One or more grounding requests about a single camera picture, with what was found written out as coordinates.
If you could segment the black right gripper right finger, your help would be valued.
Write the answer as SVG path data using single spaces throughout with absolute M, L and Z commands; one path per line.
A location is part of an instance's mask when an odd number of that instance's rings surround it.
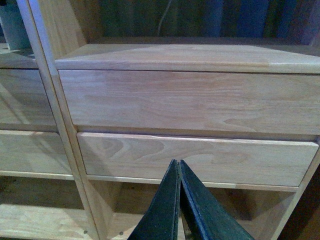
M 193 240 L 252 240 L 184 160 L 179 163 L 180 209 Z

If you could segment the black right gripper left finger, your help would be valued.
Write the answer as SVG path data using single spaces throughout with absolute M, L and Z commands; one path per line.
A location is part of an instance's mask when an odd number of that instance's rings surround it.
M 176 240 L 180 213 L 180 174 L 173 159 L 148 210 L 134 228 L 129 240 Z

